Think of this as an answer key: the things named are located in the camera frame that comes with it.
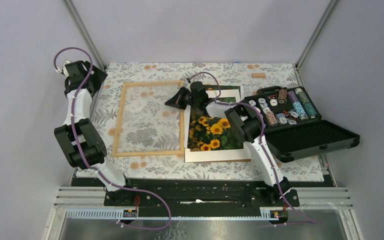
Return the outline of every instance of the small circuit board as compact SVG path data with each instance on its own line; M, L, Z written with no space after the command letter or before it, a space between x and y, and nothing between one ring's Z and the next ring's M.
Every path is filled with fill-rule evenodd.
M124 209L123 218L136 218L137 213L135 209Z

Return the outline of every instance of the poker chip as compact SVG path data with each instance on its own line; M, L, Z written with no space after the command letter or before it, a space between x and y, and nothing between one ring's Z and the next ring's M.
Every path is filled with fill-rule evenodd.
M294 110L288 111L287 114L291 115L294 118L298 118L298 113Z
M270 108L267 106L267 107L262 109L262 112L266 114L266 113L270 112Z
M264 109L268 109L268 112L265 112L265 116L267 117L268 125L270 126L276 126L278 124L278 121L276 120L275 114L270 111L270 108L266 107Z
M309 98L307 97L306 93L302 90L296 94L298 96L299 101L302 105L306 105L310 102Z
M256 101L254 101L254 100L249 100L248 103L249 103L251 106L253 106L253 107L255 107L255 106L257 105Z
M286 118L286 115L283 113L276 114L276 119L280 124L287 124L288 119Z
M313 118L317 117L317 112L316 112L316 110L314 109L313 105L310 102L304 104L304 110L307 112L307 115L310 118L313 119Z
M298 118L300 120L307 120L309 117L306 114L306 111L304 110L303 106L299 101L296 101L292 103L293 109L295 109L296 113L298 114Z
M270 105L277 106L278 105L278 101L276 99L271 99L270 100Z
M286 96L287 96L287 91L286 89L282 88L279 90L279 94L277 95L277 102L279 104L284 104L286 103Z
M260 110L258 107L254 106L254 108L257 109L257 111L258 111L259 113L261 113L261 110Z
M288 92L287 92L287 96L289 97L289 100L290 100L292 103L298 102L298 97L297 97L297 95L295 94L295 92L293 92L293 91L288 91Z
M297 124L297 121L292 120L292 119L288 119L288 120L287 120L287 123L288 123L289 125L296 125L296 124Z
M260 107L263 109L263 108L267 108L269 105L267 104L267 102L260 102L259 103Z

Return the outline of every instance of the wooden picture frame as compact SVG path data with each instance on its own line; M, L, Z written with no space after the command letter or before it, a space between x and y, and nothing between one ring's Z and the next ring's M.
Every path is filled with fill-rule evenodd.
M172 86L178 85L179 87L183 87L183 81L141 81L141 82L126 82L123 84L123 88L121 91L120 97L120 105L118 108L117 121L115 125L115 134L114 134L114 142L112 145L112 153L111 156L113 158L118 157L138 157L138 156L158 156L158 155L179 155L185 153L184 148L184 111L180 110L180 133L179 133L179 150L164 150L164 151L143 151L143 152L118 152L119 142L120 142L120 134L123 123L123 112L125 108L126 95L128 88L135 87L155 87L155 86Z

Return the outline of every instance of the black case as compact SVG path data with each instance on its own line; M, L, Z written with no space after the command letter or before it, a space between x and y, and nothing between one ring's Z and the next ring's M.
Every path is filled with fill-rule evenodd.
M269 126L266 115L260 107L259 98L265 98L271 111L276 115L282 111L294 109L289 97L284 104L271 106L270 96L278 95L280 86L262 88L257 91L257 95L245 97L244 100L254 100L256 106L261 110L261 114L266 123L264 129L267 145L278 160L288 163L297 159L302 159L318 154L333 152L341 149L349 149L356 147L360 143L360 135L348 131L327 120L322 120L322 116L308 95L304 87L287 88L286 90L294 91L301 88L307 95L310 103L314 107L317 117L300 120L296 125L277 124Z

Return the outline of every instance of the case handle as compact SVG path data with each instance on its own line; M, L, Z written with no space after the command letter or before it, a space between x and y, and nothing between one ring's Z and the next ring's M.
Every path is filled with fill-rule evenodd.
M282 87L280 87L280 86L269 86L269 87L258 89L257 94L266 94L266 93L270 93L270 92L279 91L280 89L282 89Z

